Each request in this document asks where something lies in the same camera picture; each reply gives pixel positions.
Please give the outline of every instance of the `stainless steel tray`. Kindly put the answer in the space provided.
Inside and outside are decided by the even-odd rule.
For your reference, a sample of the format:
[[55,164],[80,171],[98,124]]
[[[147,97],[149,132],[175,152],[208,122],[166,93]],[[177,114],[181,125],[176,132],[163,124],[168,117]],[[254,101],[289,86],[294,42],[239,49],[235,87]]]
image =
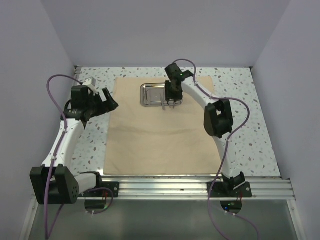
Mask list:
[[145,83],[140,87],[140,104],[144,107],[179,106],[182,100],[166,102],[164,83]]

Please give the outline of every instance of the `white enclosure wall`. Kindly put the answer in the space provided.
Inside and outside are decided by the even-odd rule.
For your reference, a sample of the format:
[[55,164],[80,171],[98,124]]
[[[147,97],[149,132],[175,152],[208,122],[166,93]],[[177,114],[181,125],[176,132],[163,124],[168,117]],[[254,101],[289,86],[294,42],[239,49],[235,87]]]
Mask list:
[[250,67],[290,0],[42,0],[71,60],[85,67]]
[[[0,1],[0,239],[19,238],[30,197],[29,173],[50,151],[59,113],[47,79],[73,73],[40,0]],[[52,93],[66,101],[71,83],[59,79]]]
[[292,0],[253,68],[276,159],[310,240],[320,234],[319,12],[319,0]]

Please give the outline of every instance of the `speckled white table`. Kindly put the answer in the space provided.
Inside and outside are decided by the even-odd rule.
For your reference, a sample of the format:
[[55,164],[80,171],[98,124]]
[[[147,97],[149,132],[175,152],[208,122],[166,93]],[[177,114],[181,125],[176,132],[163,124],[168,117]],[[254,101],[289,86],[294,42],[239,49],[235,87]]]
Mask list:
[[[84,67],[81,69],[79,80],[94,77],[98,90],[107,87],[112,93],[116,77],[163,76],[166,77],[163,67]],[[198,68],[197,76],[211,76],[217,96],[239,98],[250,107],[251,117],[248,123],[232,137],[231,144],[237,155],[237,161],[232,163],[232,167],[237,166],[245,176],[280,177],[250,69],[204,67]],[[247,111],[235,101],[231,101],[231,107],[235,129],[244,121]],[[108,125],[109,114],[94,117],[88,122],[72,157],[73,174],[87,171],[103,174]]]

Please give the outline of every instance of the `tan fabric mat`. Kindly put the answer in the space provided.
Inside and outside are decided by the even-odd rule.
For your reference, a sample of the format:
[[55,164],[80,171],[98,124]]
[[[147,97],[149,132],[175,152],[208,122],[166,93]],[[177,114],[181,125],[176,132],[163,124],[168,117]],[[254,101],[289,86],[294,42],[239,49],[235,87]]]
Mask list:
[[[221,160],[217,146],[204,129],[204,110],[188,94],[175,109],[144,107],[140,86],[167,78],[120,77],[113,98],[106,143],[105,175],[214,174]],[[213,91],[211,77],[197,79]]]

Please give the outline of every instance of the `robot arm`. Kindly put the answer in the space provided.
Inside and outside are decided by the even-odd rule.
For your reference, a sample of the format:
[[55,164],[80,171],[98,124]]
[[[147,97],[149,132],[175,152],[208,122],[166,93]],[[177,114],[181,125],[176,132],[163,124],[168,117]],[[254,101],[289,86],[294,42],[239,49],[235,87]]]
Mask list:
[[[183,92],[190,95],[204,110],[204,129],[213,138],[217,146],[220,159],[226,151],[227,137],[232,132],[234,124],[230,101],[215,96],[199,82],[195,83],[190,71],[182,72],[176,63],[165,68],[169,81],[165,81],[165,100],[180,101]],[[222,178],[226,188],[230,191],[243,185],[246,180],[239,169],[232,167],[237,160],[235,151],[229,146],[222,166]]]
[[[202,86],[199,82],[198,82],[198,85],[201,87],[201,89],[203,89],[204,91],[209,93],[211,96],[218,98],[217,96],[213,95],[209,90],[207,90],[204,86]],[[204,95],[200,91],[200,89],[195,86],[195,83],[193,82],[191,77],[189,77],[188,79],[186,79],[185,81],[182,82],[182,91],[185,92],[186,94],[190,95],[203,108],[204,111],[206,111],[207,106],[210,106],[210,105],[214,106],[214,104],[219,103],[219,100],[211,99],[210,97]],[[219,138],[215,135],[212,136],[212,138],[217,146],[220,159],[223,158],[225,150],[226,150],[226,138],[227,137],[228,137],[228,134],[224,135],[223,138]],[[240,174],[240,170],[236,169],[236,168],[232,168],[232,165],[231,165],[232,160],[235,161],[236,159],[237,159],[237,157],[234,154],[234,151],[232,151],[231,147],[229,147],[229,151],[226,154],[226,158],[225,158],[224,164],[222,166],[223,175],[229,179],[231,177],[236,177]]]
[[39,204],[44,204],[49,168],[62,134],[64,134],[64,138],[59,144],[53,163],[48,204],[73,204],[77,201],[79,194],[89,189],[99,188],[102,184],[98,172],[84,172],[78,176],[73,176],[69,170],[77,141],[90,118],[109,113],[119,106],[111,97],[107,88],[102,89],[106,97],[106,101],[102,101],[95,85],[96,80],[91,77],[82,85],[72,87],[71,100],[66,104],[63,111],[67,129],[65,129],[64,120],[62,120],[49,155],[40,167],[33,167],[30,172],[32,186]]

